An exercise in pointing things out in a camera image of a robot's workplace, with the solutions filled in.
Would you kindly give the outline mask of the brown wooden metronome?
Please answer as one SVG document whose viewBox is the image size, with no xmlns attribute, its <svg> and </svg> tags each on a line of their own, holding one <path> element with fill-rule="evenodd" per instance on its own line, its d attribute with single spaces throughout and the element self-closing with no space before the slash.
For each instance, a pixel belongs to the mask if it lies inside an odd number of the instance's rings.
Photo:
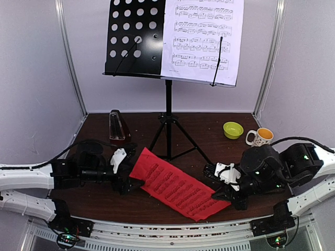
<svg viewBox="0 0 335 251">
<path fill-rule="evenodd" d="M 109 140 L 111 144 L 123 145 L 131 142 L 130 130 L 119 110 L 109 113 Z"/>
</svg>

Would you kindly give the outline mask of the red paper sheet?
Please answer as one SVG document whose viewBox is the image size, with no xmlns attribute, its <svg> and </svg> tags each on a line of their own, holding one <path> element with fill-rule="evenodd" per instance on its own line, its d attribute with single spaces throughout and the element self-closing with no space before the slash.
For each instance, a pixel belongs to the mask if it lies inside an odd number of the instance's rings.
<svg viewBox="0 0 335 251">
<path fill-rule="evenodd" d="M 211 188 L 157 157 L 146 147 L 139 155 L 130 177 L 144 181 L 141 189 L 196 222 L 231 205 L 226 201 L 214 200 Z"/>
</svg>

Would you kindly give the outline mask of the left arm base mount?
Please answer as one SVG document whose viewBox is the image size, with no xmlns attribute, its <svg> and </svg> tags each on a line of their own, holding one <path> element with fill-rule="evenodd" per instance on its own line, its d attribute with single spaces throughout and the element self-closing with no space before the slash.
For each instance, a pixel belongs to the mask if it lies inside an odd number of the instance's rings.
<svg viewBox="0 0 335 251">
<path fill-rule="evenodd" d="M 81 241 L 81 237 L 90 237 L 94 223 L 89 220 L 70 217 L 47 222 L 48 228 L 56 234 L 56 244 L 63 250 L 71 249 Z"/>
</svg>

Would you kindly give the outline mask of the white sheet music page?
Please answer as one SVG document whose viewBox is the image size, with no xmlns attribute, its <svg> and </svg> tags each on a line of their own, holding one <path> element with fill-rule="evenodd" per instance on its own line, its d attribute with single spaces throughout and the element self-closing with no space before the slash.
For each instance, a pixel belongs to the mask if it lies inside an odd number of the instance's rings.
<svg viewBox="0 0 335 251">
<path fill-rule="evenodd" d="M 235 86 L 244 1 L 166 1 L 161 76 Z"/>
</svg>

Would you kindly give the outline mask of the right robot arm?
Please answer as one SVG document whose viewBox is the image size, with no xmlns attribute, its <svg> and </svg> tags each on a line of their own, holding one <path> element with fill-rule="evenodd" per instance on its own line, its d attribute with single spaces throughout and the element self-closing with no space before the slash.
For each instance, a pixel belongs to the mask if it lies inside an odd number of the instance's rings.
<svg viewBox="0 0 335 251">
<path fill-rule="evenodd" d="M 306 137 L 279 153 L 274 145 L 254 146 L 239 163 L 217 162 L 204 167 L 204 176 L 219 182 L 212 199 L 230 202 L 236 210 L 248 208 L 248 198 L 287 186 L 302 186 L 314 178 L 334 174 L 334 149 Z"/>
</svg>

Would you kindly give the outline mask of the black music stand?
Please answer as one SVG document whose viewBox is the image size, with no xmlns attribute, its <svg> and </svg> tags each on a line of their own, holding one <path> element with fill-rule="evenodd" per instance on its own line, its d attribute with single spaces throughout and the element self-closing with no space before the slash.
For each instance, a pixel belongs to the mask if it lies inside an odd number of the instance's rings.
<svg viewBox="0 0 335 251">
<path fill-rule="evenodd" d="M 166 79 L 161 76 L 165 2 L 110 2 L 104 73 L 111 76 L 164 80 L 166 111 L 160 116 L 161 124 L 150 144 L 150 149 L 154 148 L 161 133 L 165 132 L 166 154 L 163 158 L 170 161 L 174 159 L 172 125 L 179 125 L 178 118 L 172 114 L 172 84 L 179 80 Z"/>
</svg>

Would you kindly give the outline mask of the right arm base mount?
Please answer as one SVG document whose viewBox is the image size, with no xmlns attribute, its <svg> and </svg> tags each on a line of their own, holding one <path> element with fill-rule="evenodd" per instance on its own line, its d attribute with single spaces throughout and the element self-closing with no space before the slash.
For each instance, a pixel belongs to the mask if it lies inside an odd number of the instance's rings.
<svg viewBox="0 0 335 251">
<path fill-rule="evenodd" d="M 289 240 L 287 230 L 296 226 L 295 218 L 275 220 L 273 216 L 252 220 L 250 222 L 253 236 L 265 235 L 266 242 L 271 248 L 286 247 L 293 239 Z"/>
</svg>

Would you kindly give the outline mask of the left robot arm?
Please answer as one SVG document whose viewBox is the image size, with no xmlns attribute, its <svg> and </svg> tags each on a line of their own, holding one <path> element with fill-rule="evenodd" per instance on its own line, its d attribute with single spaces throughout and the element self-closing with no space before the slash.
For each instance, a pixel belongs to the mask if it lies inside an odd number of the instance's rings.
<svg viewBox="0 0 335 251">
<path fill-rule="evenodd" d="M 34 216 L 55 223 L 64 232 L 75 228 L 68 205 L 60 199 L 41 199 L 21 193 L 22 189 L 64 190 L 86 183 L 110 183 L 113 191 L 126 195 L 144 185 L 144 180 L 131 178 L 131 158 L 136 144 L 116 146 L 110 160 L 103 157 L 109 144 L 87 139 L 66 148 L 76 152 L 68 158 L 57 155 L 39 164 L 1 165 L 1 209 Z"/>
</svg>

